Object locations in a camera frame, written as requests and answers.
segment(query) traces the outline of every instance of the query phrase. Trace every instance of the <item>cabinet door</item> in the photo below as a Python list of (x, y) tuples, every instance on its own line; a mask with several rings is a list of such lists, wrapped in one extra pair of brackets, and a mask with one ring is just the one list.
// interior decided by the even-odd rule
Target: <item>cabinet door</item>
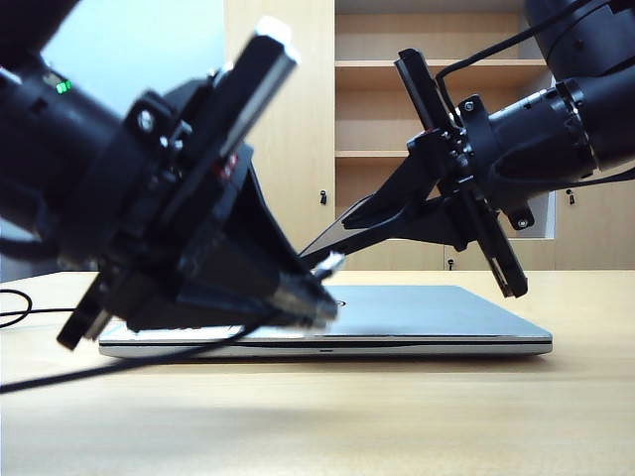
[[(293, 31), (301, 63), (247, 138), (267, 204), (303, 249), (334, 218), (333, 0), (225, 0), (225, 51), (234, 59), (263, 16)], [(324, 190), (326, 203), (320, 192)]]
[(391, 239), (346, 257), (344, 269), (371, 271), (440, 271), (444, 245)]
[[(555, 263), (555, 240), (548, 238), (512, 238), (514, 253), (523, 270), (552, 270)], [(444, 268), (449, 271), (489, 270), (489, 265), (478, 243), (471, 242), (465, 251), (458, 253), (451, 246), (444, 247)]]
[(556, 269), (635, 269), (634, 181), (558, 192)]

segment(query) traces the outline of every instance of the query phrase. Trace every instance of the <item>screw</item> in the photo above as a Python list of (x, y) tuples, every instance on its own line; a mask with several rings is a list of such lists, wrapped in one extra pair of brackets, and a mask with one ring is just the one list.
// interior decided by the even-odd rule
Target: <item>screw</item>
[(150, 111), (144, 109), (137, 116), (137, 124), (139, 124), (139, 128), (143, 132), (150, 134), (155, 128), (155, 116), (153, 116)]

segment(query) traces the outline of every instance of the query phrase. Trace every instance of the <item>green led light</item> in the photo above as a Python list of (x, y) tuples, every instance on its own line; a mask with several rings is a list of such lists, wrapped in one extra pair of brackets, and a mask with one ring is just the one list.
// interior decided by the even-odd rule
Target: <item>green led light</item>
[(69, 92), (70, 88), (71, 88), (71, 84), (68, 79), (66, 81), (62, 81), (56, 84), (56, 90), (58, 91), (58, 94), (64, 94), (65, 92)]

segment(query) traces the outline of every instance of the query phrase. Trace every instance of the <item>wooden shelf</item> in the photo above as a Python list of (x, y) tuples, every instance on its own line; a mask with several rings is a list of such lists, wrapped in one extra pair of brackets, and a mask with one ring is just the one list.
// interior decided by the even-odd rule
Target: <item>wooden shelf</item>
[(336, 0), (336, 14), (522, 11), (522, 0)]
[[(430, 59), (428, 65), (436, 74), (455, 59)], [(446, 83), (452, 89), (520, 88), (547, 73), (542, 59), (484, 59), (449, 75)], [(382, 59), (337, 60), (337, 90), (401, 89), (403, 84), (393, 62)]]
[(408, 151), (335, 151), (338, 167), (398, 166), (408, 157)]

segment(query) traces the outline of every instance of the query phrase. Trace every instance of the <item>wooden cabinet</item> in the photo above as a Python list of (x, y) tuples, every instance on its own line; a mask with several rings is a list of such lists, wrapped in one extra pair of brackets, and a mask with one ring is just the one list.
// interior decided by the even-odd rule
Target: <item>wooden cabinet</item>
[[(522, 27), (519, 2), (482, 4), (456, 0), (443, 4), (430, 0), (335, 2), (336, 212), (374, 191), (407, 156), (406, 142), (422, 131), (393, 64), (400, 50), (419, 49), (435, 73)], [(550, 82), (539, 52), (519, 47), (447, 79), (455, 102), (478, 93), (492, 112)], [(502, 224), (508, 236), (516, 236), (507, 220)], [(529, 239), (514, 247), (528, 269), (553, 268), (553, 260), (545, 259), (553, 253), (542, 253), (553, 250), (553, 243)], [(458, 254), (451, 247), (389, 240), (358, 255), (348, 259), (347, 269), (442, 270)], [(477, 245), (454, 261), (455, 269), (487, 266)]]
[[(296, 249), (376, 190), (406, 157), (406, 142), (421, 132), (393, 66), (398, 51), (421, 50), (436, 72), (524, 28), (522, 3), (225, 1), (229, 59), (263, 15), (292, 27), (293, 44), (302, 55), (301, 66), (248, 138), (256, 147), (254, 163), (268, 204)], [(528, 42), (452, 74), (447, 84), (454, 102), (478, 93), (493, 112), (549, 87), (551, 75), (535, 44)], [(326, 205), (319, 204), (322, 190)], [(539, 198), (533, 208), (541, 225), (520, 234), (501, 215), (523, 267), (635, 268), (635, 183), (574, 194), (575, 205), (569, 205), (564, 192), (551, 200)], [(388, 240), (355, 253), (346, 268), (442, 270), (448, 260), (455, 270), (486, 269), (475, 243), (459, 254), (451, 247), (406, 240)]]
[[(236, 58), (258, 20), (292, 28), (301, 64), (247, 142), (274, 216), (297, 250), (334, 218), (334, 4), (332, 0), (225, 0), (225, 51)], [(326, 192), (326, 204), (320, 192)]]
[(557, 270), (635, 269), (635, 181), (558, 193)]

